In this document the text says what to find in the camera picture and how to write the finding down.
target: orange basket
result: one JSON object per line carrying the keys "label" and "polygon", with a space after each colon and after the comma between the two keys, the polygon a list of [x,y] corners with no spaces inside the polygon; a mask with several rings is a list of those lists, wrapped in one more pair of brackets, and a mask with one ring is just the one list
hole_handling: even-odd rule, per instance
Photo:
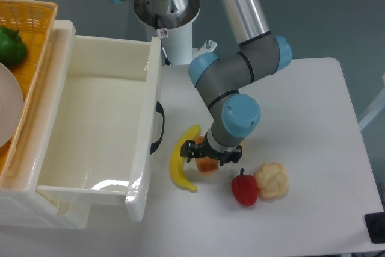
{"label": "orange basket", "polygon": [[56,18],[57,7],[55,3],[42,1],[0,0],[0,26],[19,30],[19,35],[28,48],[26,59],[11,68],[23,92],[24,108],[11,140],[0,147],[0,183],[16,151],[17,141],[26,119],[48,38]]}

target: white drawer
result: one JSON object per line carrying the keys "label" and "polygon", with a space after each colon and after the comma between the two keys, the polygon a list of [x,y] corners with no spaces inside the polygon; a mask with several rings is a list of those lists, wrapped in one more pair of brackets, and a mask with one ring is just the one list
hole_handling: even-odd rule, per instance
{"label": "white drawer", "polygon": [[[62,21],[55,24],[72,26]],[[53,89],[47,80],[40,81],[40,95],[51,98],[35,105],[34,117],[43,130],[32,132],[41,139],[34,140],[40,149],[20,150],[2,187],[36,190],[60,202],[126,204],[131,219],[140,221],[149,187],[153,135],[158,135],[157,120],[164,121],[156,113],[162,111],[158,103],[160,39],[149,43],[72,37],[69,66],[57,61],[50,64],[56,76],[47,73],[64,85]],[[24,163],[32,171],[20,176]],[[24,177],[22,185],[17,182],[20,177]]]}

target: black drawer handle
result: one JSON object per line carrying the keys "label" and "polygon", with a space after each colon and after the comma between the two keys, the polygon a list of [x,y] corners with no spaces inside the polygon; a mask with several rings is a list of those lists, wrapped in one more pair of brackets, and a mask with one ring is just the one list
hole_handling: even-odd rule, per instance
{"label": "black drawer handle", "polygon": [[158,147],[161,145],[161,142],[163,139],[163,133],[164,133],[164,110],[160,102],[156,102],[156,112],[161,114],[161,116],[163,117],[162,132],[161,132],[161,136],[159,137],[159,140],[151,144],[150,154],[155,153]]}

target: banana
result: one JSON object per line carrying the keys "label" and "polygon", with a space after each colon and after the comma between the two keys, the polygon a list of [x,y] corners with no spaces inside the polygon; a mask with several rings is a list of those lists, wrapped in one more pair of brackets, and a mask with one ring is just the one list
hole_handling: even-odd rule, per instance
{"label": "banana", "polygon": [[186,174],[183,171],[184,158],[180,156],[180,147],[187,140],[194,140],[200,132],[200,125],[190,127],[176,143],[170,158],[170,174],[174,184],[184,190],[196,193],[198,188],[187,180]]}

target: gray floor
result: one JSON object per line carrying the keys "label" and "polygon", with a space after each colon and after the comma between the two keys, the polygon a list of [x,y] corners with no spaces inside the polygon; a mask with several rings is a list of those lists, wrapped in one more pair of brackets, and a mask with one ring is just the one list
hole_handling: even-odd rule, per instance
{"label": "gray floor", "polygon": [[[57,19],[71,20],[78,34],[145,40],[132,1],[45,0],[59,4]],[[384,87],[385,0],[260,0],[271,30],[285,36],[295,58],[334,57],[340,61],[357,116]],[[207,38],[221,57],[237,50],[220,0],[201,0],[194,23],[194,46]],[[378,182],[385,181],[385,111],[363,139]]]}

